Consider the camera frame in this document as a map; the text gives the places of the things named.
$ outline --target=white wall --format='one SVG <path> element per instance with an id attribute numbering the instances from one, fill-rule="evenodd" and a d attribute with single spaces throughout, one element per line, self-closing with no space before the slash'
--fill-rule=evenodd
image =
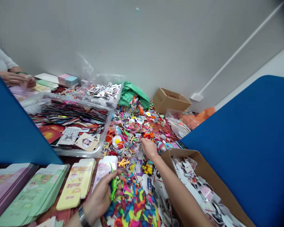
<path id="1" fill-rule="evenodd" d="M 152 98 L 158 87 L 198 93 L 282 0 L 0 0 L 0 46 L 31 74 L 126 75 Z M 213 106 L 284 48 L 280 10 L 202 93 Z"/>
<path id="2" fill-rule="evenodd" d="M 284 77 L 284 50 L 277 54 L 273 59 L 267 62 L 262 68 L 260 68 L 255 74 L 243 82 L 239 87 L 237 87 L 232 93 L 225 97 L 221 102 L 219 102 L 215 109 L 219 110 L 222 106 L 232 100 L 237 94 L 247 88 L 256 79 L 264 75 L 274 75 Z"/>

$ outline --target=yellow toy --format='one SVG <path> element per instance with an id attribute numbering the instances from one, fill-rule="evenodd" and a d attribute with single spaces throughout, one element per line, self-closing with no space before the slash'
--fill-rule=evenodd
<path id="1" fill-rule="evenodd" d="M 125 165 L 129 164 L 129 161 L 126 161 L 125 159 L 122 159 L 122 161 L 118 162 L 118 163 L 119 163 L 119 165 L 118 165 L 119 167 L 122 166 L 123 168 L 125 168 Z"/>
<path id="2" fill-rule="evenodd" d="M 146 164 L 145 166 L 142 166 L 142 169 L 144 170 L 144 173 L 152 174 L 152 168 L 148 164 Z"/>

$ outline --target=watch strap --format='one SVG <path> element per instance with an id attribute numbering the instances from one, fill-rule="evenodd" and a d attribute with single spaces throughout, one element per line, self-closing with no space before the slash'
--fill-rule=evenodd
<path id="1" fill-rule="evenodd" d="M 85 214 L 83 211 L 83 206 L 80 207 L 80 209 L 78 210 L 79 213 L 79 219 L 80 219 L 80 223 L 82 227 L 91 227 L 87 221 L 87 219 L 85 218 Z"/>
<path id="2" fill-rule="evenodd" d="M 26 72 L 16 72 L 16 74 L 20 74 L 20 73 L 28 75 Z"/>

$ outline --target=white shirt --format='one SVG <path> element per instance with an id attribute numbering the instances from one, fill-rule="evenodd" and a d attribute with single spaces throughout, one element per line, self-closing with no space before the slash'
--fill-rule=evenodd
<path id="1" fill-rule="evenodd" d="M 7 71 L 15 66 L 18 65 L 0 49 L 0 71 Z"/>

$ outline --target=stack of boxes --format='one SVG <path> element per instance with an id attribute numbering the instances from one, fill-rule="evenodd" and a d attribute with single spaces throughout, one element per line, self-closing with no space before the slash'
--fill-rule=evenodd
<path id="1" fill-rule="evenodd" d="M 68 74 L 58 76 L 58 80 L 59 84 L 65 87 L 73 88 L 78 85 L 78 78 Z"/>

